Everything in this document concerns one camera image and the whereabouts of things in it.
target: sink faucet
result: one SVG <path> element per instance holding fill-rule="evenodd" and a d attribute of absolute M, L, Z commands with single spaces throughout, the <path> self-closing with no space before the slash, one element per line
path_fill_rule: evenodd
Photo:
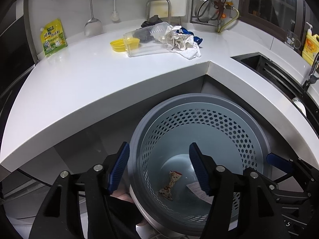
<path fill-rule="evenodd" d="M 315 71 L 316 71 L 318 65 L 319 65 L 319 52 L 316 55 L 314 62 L 312 63 L 312 67 L 311 67 L 310 73 L 308 75 L 308 78 L 302 86 L 305 91 L 308 90 L 308 88 L 310 87 L 311 84 L 314 84 L 317 82 L 317 80 L 319 80 L 319 77 L 315 76 Z"/>

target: receipt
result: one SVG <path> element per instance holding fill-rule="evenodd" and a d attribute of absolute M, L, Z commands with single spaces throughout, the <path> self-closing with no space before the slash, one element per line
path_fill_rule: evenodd
<path fill-rule="evenodd" d="M 209 204 L 213 203 L 214 196 L 208 196 L 205 191 L 202 191 L 200 188 L 199 182 L 193 182 L 186 185 L 191 192 L 193 192 L 198 198 L 203 201 L 206 201 Z"/>

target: yellow lid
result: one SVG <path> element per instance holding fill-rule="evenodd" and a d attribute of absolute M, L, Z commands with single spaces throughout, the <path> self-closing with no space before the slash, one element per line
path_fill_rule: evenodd
<path fill-rule="evenodd" d="M 115 52 L 125 52 L 125 45 L 123 39 L 114 40 L 110 43 L 112 49 Z M 136 49 L 139 45 L 139 39 L 138 38 L 131 38 L 129 39 L 130 49 Z"/>

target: kitchen counter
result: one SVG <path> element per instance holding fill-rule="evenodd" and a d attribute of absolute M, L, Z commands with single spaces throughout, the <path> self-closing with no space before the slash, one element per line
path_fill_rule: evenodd
<path fill-rule="evenodd" d="M 260 52 L 301 82 L 305 75 L 275 53 L 238 33 L 192 30 L 202 37 L 200 58 L 176 53 L 129 58 L 109 43 L 138 26 L 69 45 L 41 60 L 10 112 L 0 164 L 14 171 L 82 129 L 157 93 L 208 74 L 239 95 L 287 140 L 297 155 L 319 168 L 319 139 L 294 107 L 267 80 L 230 58 Z"/>

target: laundry basket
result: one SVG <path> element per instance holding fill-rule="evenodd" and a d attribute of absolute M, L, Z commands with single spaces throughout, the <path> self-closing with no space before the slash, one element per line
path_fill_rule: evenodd
<path fill-rule="evenodd" d="M 200 236 L 211 205 L 187 187 L 197 181 L 189 159 L 192 142 L 233 173 L 242 174 L 252 167 L 268 177 L 270 167 L 265 158 L 270 149 L 252 116 L 221 97 L 180 95 L 144 116 L 132 136 L 128 163 L 136 204 L 161 226 Z M 172 201 L 159 194 L 170 181 L 169 171 L 182 174 L 171 189 Z M 232 221 L 238 216 L 239 198 L 240 194 L 234 193 Z"/>

